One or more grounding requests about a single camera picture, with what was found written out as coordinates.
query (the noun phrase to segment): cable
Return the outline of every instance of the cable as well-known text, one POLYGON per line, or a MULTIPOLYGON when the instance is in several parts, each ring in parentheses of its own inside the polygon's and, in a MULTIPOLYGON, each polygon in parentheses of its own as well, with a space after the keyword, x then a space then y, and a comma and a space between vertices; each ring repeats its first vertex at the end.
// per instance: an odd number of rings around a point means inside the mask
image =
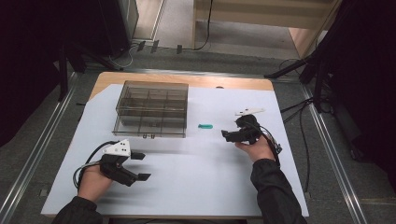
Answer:
POLYGON ((271 133, 265 129, 264 127, 260 126, 259 128, 257 128, 255 125, 253 125, 252 123, 246 122, 244 120, 242 120, 245 124, 247 124, 248 126, 250 126, 251 128, 255 129, 256 131, 258 131, 264 138, 265 140, 267 140, 268 143, 268 147, 271 149, 271 152, 274 155, 275 158, 275 162, 276 162, 276 166, 280 167, 280 161, 279 161, 279 156, 278 154, 281 152, 282 147, 276 142, 275 138, 271 135, 271 133))
POLYGON ((82 166, 80 166, 80 167, 74 172, 74 174, 73 174, 73 183, 74 183, 74 185, 76 186, 77 189, 79 189, 79 183, 80 183, 80 181, 81 181, 81 179, 82 179, 82 175, 83 175, 83 173, 84 173, 84 172, 83 172, 83 169, 85 169, 85 168, 87 168, 87 167, 89 167, 89 166, 93 166, 93 165, 100 164, 99 161, 93 161, 93 162, 91 162, 91 159, 92 159, 92 157, 96 154, 96 152, 98 152, 99 149, 101 149, 101 148, 104 147, 105 145, 114 145, 114 144, 117 144, 118 142, 119 142, 119 141, 108 141, 108 142, 103 143, 103 144, 100 145, 99 147, 97 147, 97 148, 93 151, 93 153, 91 154, 91 156, 87 159, 87 161, 85 162, 85 164, 82 165, 82 166), (76 175, 77 175, 78 171, 80 171, 80 170, 81 170, 81 172, 79 172, 78 180, 76 180, 76 175))
POLYGON ((134 61, 134 58, 132 57, 132 54, 131 54, 131 50, 134 49, 134 48, 136 48, 137 46, 138 46, 138 45, 132 45, 131 48, 128 50, 128 54, 129 54, 129 57, 131 58, 131 61, 130 61, 127 65, 120 65, 120 64, 117 64, 116 62, 114 62, 114 61, 111 59, 111 56, 110 56, 110 55, 108 55, 108 59, 109 59, 112 63, 114 63, 116 66, 118 66, 118 67, 121 67, 121 68, 128 67, 128 66, 131 65, 132 62, 134 61))
POLYGON ((99 165, 99 164, 100 164, 99 161, 93 161, 93 162, 90 162, 90 163, 87 163, 87 164, 84 164, 84 165, 78 167, 78 169, 77 169, 77 170, 74 172, 74 174, 73 174, 73 182, 74 182, 74 185, 75 185, 75 187, 76 187, 77 189, 79 188, 79 183, 78 183, 78 181, 76 180, 77 172, 80 171, 80 170, 82 170, 82 169, 85 169, 85 168, 87 168, 87 167, 94 166, 94 165, 99 165))
POLYGON ((200 49, 202 49, 205 45, 206 45, 206 43, 207 43, 207 40, 209 39, 209 30, 210 30, 210 17, 211 17, 211 15, 212 15, 212 7, 213 7, 213 0, 210 0, 210 9, 209 9, 209 17, 207 18, 207 26, 206 26, 206 41, 205 41, 205 43, 200 47, 200 48, 198 48, 198 49, 193 49, 193 50, 200 50, 200 49))
MULTIPOLYGON (((143 43, 143 42, 146 42, 146 41, 144 40, 144 41, 141 41, 141 42, 138 42, 138 43, 134 43, 134 48, 139 47, 140 43, 143 43)), ((145 45, 145 48, 153 48, 153 46, 145 45)), ((171 49, 171 50, 175 50, 173 48, 167 48, 167 47, 156 47, 156 49, 171 49)))
POLYGON ((299 108, 297 111, 295 111, 294 113, 292 113, 290 116, 288 116, 286 119, 283 120, 283 123, 287 123, 288 121, 290 121, 291 119, 293 119, 297 114, 300 114, 300 130, 301 130, 301 134, 303 136, 303 141, 304 141, 304 147, 305 147, 305 154, 306 154, 306 178, 305 178, 305 185, 304 185, 304 192, 308 192, 308 187, 309 187, 309 177, 311 174, 311 161, 310 161, 310 157, 309 157, 309 148, 308 148, 308 144, 306 141, 306 137, 305 137, 305 132, 304 132, 304 127, 303 127, 303 111, 304 109, 313 103, 313 98, 309 98, 306 99, 302 102, 300 102, 297 105, 292 105, 289 106, 285 109, 281 110, 281 113, 286 112, 298 105, 303 104, 303 106, 301 108, 299 108))
MULTIPOLYGON (((299 59, 287 59, 287 60, 285 60, 285 61, 283 61, 282 63, 279 64, 279 67, 278 67, 279 71, 281 70, 280 67, 282 66, 283 63, 288 62, 288 61, 291 61, 291 60, 299 61, 299 59)), ((301 74, 301 73, 299 73, 299 72, 297 71, 297 69, 294 69, 294 72, 296 72, 298 75, 301 74)))

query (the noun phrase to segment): black sleeve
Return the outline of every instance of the black sleeve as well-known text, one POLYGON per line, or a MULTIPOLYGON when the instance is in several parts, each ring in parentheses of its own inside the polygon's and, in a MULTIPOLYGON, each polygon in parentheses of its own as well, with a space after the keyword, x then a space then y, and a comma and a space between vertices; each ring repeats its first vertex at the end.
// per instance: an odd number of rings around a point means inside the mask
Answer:
POLYGON ((274 161, 255 161, 250 180, 258 191, 264 223, 306 223, 288 179, 274 161))
POLYGON ((53 219, 52 224, 102 224, 103 218, 96 212, 96 204, 80 198, 74 197, 53 219))

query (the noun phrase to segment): wooden table edge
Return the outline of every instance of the wooden table edge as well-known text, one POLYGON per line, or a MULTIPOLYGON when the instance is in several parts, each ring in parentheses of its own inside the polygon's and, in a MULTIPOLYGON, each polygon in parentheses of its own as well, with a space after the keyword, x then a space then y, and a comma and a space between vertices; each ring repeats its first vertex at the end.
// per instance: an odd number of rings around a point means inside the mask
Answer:
POLYGON ((103 72, 99 75, 92 89, 90 100, 99 92, 111 84, 124 84, 125 80, 149 81, 149 82, 173 82, 188 83, 192 87, 217 88, 224 89, 242 89, 257 91, 273 91, 274 87, 268 79, 245 78, 245 77, 216 77, 197 76, 194 73, 190 75, 179 74, 144 74, 144 73, 121 73, 121 72, 103 72))

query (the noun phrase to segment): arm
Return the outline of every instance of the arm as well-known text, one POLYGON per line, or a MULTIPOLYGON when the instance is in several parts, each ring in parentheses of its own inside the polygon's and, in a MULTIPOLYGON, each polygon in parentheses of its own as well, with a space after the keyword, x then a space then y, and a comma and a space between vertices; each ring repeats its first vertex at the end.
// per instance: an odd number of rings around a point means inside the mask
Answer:
POLYGON ((235 143, 253 163, 251 182, 258 191, 257 203, 264 223, 306 223, 301 207, 264 137, 254 145, 235 143))
POLYGON ((112 183, 105 177, 99 165, 88 167, 78 191, 78 196, 67 204, 53 219, 53 224, 102 224, 102 216, 96 212, 95 202, 107 191, 112 183))

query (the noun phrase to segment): green object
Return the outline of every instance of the green object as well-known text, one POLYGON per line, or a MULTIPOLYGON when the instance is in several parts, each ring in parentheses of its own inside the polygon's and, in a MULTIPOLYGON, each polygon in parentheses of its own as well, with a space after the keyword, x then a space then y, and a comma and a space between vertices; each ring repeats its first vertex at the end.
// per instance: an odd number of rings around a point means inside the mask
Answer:
POLYGON ((202 129, 212 129, 213 125, 211 124, 198 124, 198 128, 202 128, 202 129))

